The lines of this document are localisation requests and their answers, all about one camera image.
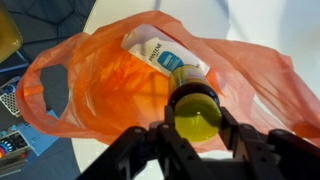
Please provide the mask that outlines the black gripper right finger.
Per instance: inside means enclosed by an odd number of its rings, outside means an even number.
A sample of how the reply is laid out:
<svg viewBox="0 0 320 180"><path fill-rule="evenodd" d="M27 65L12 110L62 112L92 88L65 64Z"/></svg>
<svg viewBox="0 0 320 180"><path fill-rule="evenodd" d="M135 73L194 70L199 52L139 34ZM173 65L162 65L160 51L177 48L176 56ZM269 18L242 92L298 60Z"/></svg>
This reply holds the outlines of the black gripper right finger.
<svg viewBox="0 0 320 180"><path fill-rule="evenodd" d="M283 129L263 134L220 110L219 136L232 151L232 159L218 165L223 180L320 180L319 147Z"/></svg>

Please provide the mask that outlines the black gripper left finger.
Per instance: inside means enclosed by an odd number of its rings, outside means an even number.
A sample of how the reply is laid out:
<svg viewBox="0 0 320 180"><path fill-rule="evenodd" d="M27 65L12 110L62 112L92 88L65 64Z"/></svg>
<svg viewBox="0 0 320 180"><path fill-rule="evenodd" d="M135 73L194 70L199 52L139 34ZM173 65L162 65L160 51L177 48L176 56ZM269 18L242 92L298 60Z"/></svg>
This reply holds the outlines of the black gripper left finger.
<svg viewBox="0 0 320 180"><path fill-rule="evenodd" d="M158 161L165 180L214 180L191 144L177 133L170 105L164 115L148 130L129 127L77 180L133 180L151 160Z"/></svg>

